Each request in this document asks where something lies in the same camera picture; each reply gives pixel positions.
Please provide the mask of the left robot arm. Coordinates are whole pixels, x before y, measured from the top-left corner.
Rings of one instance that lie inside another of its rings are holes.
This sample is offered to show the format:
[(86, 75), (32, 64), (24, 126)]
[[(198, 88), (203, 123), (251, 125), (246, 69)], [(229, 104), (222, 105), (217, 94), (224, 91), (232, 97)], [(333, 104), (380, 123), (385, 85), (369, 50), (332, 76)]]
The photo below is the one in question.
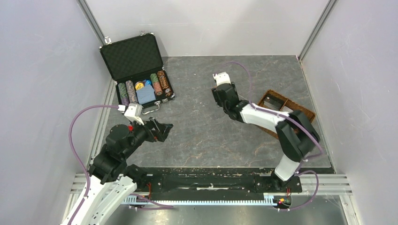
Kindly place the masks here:
[(127, 159), (144, 142), (164, 142), (173, 124), (149, 118), (142, 124), (116, 125), (88, 169), (78, 201), (63, 221), (64, 225), (103, 225), (123, 200), (148, 184), (147, 172), (127, 164)]

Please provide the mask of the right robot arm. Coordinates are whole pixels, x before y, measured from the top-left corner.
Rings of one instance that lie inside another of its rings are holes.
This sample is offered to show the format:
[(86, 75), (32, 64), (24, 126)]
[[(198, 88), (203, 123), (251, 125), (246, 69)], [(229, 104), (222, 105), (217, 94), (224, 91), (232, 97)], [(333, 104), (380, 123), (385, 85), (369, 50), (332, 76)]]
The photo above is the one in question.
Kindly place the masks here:
[(271, 173), (271, 186), (284, 191), (314, 147), (320, 147), (319, 135), (300, 110), (281, 112), (255, 105), (238, 97), (234, 83), (212, 88), (215, 102), (232, 119), (270, 130), (277, 135), (283, 156)]

